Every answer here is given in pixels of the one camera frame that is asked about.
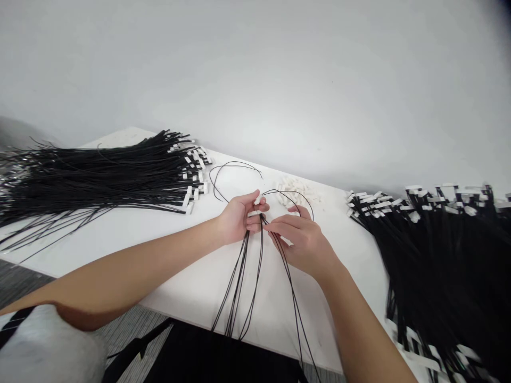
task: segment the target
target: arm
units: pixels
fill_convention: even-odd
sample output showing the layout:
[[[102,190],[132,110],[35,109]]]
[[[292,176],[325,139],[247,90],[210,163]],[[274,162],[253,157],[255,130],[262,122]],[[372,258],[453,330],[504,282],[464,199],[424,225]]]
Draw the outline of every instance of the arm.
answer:
[[[310,274],[321,286],[337,331],[337,346],[348,381],[416,382],[385,330],[374,316],[348,270],[335,255],[306,208],[301,217],[284,215],[264,226],[275,246],[278,240],[290,264]],[[280,235],[289,239],[288,246]]]
[[[258,231],[266,199],[253,202],[259,191],[235,197],[222,214],[197,226],[120,250],[70,272],[0,311],[54,304],[63,320],[80,330],[108,324],[151,291],[193,262],[223,245],[243,239],[246,230]]]

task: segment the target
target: hand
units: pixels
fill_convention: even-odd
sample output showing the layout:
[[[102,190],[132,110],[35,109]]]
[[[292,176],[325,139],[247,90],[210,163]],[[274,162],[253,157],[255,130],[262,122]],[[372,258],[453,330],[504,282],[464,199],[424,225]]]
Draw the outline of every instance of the hand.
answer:
[[[343,265],[319,225],[311,221],[309,212],[303,206],[293,206],[287,210],[299,211],[301,217],[286,214],[263,226],[269,231],[268,235],[275,247],[279,249],[278,242],[284,249],[288,263],[306,272],[318,282],[335,275]],[[281,236],[290,240],[293,245],[289,246]]]
[[[225,207],[222,214],[218,216],[218,224],[223,232],[224,245],[238,242],[243,239],[247,230],[258,232],[261,230],[261,219],[259,215],[247,218],[247,214],[260,210],[262,212],[270,210],[266,203],[266,198],[261,198],[258,205],[254,201],[259,196],[259,190],[250,194],[234,197]]]

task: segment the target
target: black fabric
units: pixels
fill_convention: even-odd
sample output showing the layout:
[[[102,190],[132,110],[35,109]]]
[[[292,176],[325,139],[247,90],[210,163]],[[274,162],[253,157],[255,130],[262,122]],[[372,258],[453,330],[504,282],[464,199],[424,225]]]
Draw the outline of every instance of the black fabric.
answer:
[[[4,327],[0,330],[0,349],[2,349],[5,344],[11,339],[14,335],[20,324],[30,315],[30,313],[34,310],[35,306],[27,307],[26,309],[21,309],[16,312],[7,322]]]
[[[133,339],[122,351],[117,353],[116,358],[105,370],[102,383],[114,383],[119,380],[122,373],[128,368],[133,358],[140,354],[144,357],[147,345],[152,342],[159,334],[172,324],[173,320],[168,318],[161,322],[158,326],[144,335],[142,338]]]
[[[175,321],[144,383],[306,383],[297,360]]]

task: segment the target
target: gray carpet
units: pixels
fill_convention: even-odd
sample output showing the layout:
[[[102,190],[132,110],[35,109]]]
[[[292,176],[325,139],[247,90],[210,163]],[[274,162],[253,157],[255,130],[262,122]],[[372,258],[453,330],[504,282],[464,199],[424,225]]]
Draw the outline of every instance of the gray carpet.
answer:
[[[53,278],[46,275],[0,260],[0,308],[37,290],[52,280]],[[133,338],[145,335],[165,318],[164,315],[141,306],[135,306],[97,332],[105,339],[110,355],[122,350]],[[144,380],[169,331],[171,331],[171,328],[165,330],[149,344],[146,355],[142,360],[139,358],[133,360],[119,382],[136,383]],[[306,364],[304,372],[310,383],[319,382],[312,365]],[[346,382],[344,376],[324,369],[319,369],[319,375],[322,383]]]

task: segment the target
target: cable bundle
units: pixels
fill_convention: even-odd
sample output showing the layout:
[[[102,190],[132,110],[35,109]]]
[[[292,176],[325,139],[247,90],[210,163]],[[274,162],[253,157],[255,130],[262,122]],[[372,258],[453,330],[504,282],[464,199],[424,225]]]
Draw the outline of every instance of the cable bundle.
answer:
[[[0,227],[33,220],[0,240],[0,246],[16,250],[75,227],[65,237],[116,207],[191,213],[190,199],[208,192],[202,172],[212,161],[188,137],[167,130],[127,147],[38,144],[2,155],[10,171],[0,181]]]
[[[494,203],[488,185],[406,190],[407,201],[348,197],[348,215],[375,237],[389,274],[394,340],[433,381],[509,381],[511,204]]]
[[[261,171],[259,171],[258,169],[256,169],[255,167],[253,167],[250,164],[247,164],[245,162],[240,162],[240,161],[229,161],[229,162],[226,162],[224,165],[219,165],[219,166],[216,166],[214,168],[211,168],[210,171],[209,171],[209,177],[210,177],[211,182],[213,184],[213,194],[215,195],[217,200],[222,201],[222,199],[220,199],[216,195],[216,193],[218,193],[224,199],[224,201],[227,202],[227,203],[229,201],[223,196],[223,194],[220,192],[220,190],[218,190],[217,179],[218,179],[218,175],[220,174],[220,171],[223,168],[229,168],[229,167],[239,167],[239,168],[247,168],[247,169],[255,170],[256,172],[259,173],[259,176],[262,178]],[[212,173],[212,171],[214,169],[217,169],[217,168],[219,168],[219,169],[217,171],[217,174],[216,174],[215,178],[213,179],[212,176],[211,176],[211,173]],[[314,210],[312,209],[312,206],[309,203],[309,201],[299,191],[296,191],[296,190],[276,190],[276,189],[271,189],[271,190],[268,190],[268,191],[262,193],[261,196],[265,196],[265,195],[273,194],[273,193],[279,193],[278,195],[281,196],[282,198],[287,198],[287,200],[289,201],[291,206],[292,205],[296,206],[296,203],[295,203],[294,200],[292,200],[290,198],[290,196],[288,194],[291,193],[290,195],[295,195],[295,194],[300,195],[303,198],[303,200],[308,203],[308,205],[310,207],[310,210],[311,210],[311,213],[312,213],[312,220],[314,221]],[[263,244],[264,244],[262,226],[263,226],[263,224],[269,224],[269,222],[266,220],[266,217],[262,213],[259,213],[259,219],[260,219],[260,222],[261,222],[261,246],[260,246],[260,253],[259,253],[259,264],[258,264],[258,268],[257,268],[257,276],[256,276],[256,279],[255,279],[254,294],[252,296],[252,301],[250,303],[250,307],[249,307],[248,313],[246,315],[245,321],[243,323],[243,328],[242,328],[242,330],[240,332],[240,336],[239,336],[238,340],[243,340],[243,338],[245,337],[246,333],[249,330],[250,321],[252,319],[252,312],[253,312],[254,304],[255,304],[255,300],[256,300],[255,298],[256,298],[256,292],[257,292],[257,284],[259,282],[259,274],[260,274],[260,271],[261,271],[262,255],[263,255]],[[247,255],[247,251],[248,251],[249,234],[250,234],[250,232],[247,230],[246,233],[245,233],[245,236],[243,238],[240,254],[238,256],[236,264],[234,265],[233,273],[230,276],[230,280],[229,280],[229,283],[227,285],[227,289],[226,289],[226,292],[225,292],[225,295],[224,295],[224,299],[223,299],[223,301],[222,301],[222,303],[220,305],[220,308],[218,310],[217,316],[215,317],[215,321],[213,322],[213,326],[211,327],[211,331],[213,332],[215,330],[217,324],[218,324],[218,320],[220,318],[222,310],[224,309],[225,303],[227,301],[227,297],[229,295],[231,286],[233,284],[234,277],[236,275],[236,271],[238,271],[237,283],[236,283],[236,287],[235,287],[235,290],[234,290],[234,293],[233,293],[233,300],[232,300],[231,305],[230,305],[229,316],[227,318],[227,325],[226,325],[226,329],[225,329],[225,332],[224,332],[224,335],[228,336],[228,337],[232,337],[232,335],[233,335],[234,323],[235,323],[235,320],[236,320],[236,314],[237,314],[238,306],[239,306],[239,303],[240,303],[241,289],[242,289],[242,286],[243,286],[243,278],[245,276],[245,264],[246,264],[246,255]],[[292,282],[291,273],[290,273],[290,270],[289,270],[289,264],[287,262],[287,258],[286,258],[284,249],[279,244],[279,241],[277,240],[277,237],[276,237],[275,233],[271,232],[270,234],[274,237],[275,243],[278,244],[277,245],[277,250],[278,250],[279,254],[281,255],[281,259],[282,259],[282,262],[284,264],[284,269],[286,271],[286,275],[287,275],[287,278],[288,278],[290,286],[291,286],[291,295],[292,295],[292,298],[293,298],[293,307],[294,307],[294,317],[295,317],[295,322],[296,322],[296,334],[298,336],[298,348],[300,350],[300,368],[302,369],[302,373],[303,373],[303,352],[302,352],[302,342],[301,342],[301,338],[300,338],[300,327],[301,327],[302,332],[303,332],[303,336],[304,336],[304,339],[305,339],[305,343],[307,345],[307,349],[309,351],[309,354],[310,354],[310,357],[311,357],[311,360],[312,360],[312,364],[314,366],[314,370],[316,372],[316,375],[318,377],[319,382],[321,382],[321,378],[319,376],[319,371],[318,371],[318,368],[316,366],[316,362],[314,361],[314,357],[312,356],[312,352],[311,352],[310,346],[309,346],[309,341],[307,340],[307,334],[305,333],[305,328],[303,326],[302,316],[300,314],[300,308],[298,306],[298,301],[297,301],[296,295],[294,293],[293,282]],[[302,379],[301,381],[307,382],[307,379],[306,379],[304,374],[302,374],[302,378],[301,379]]]

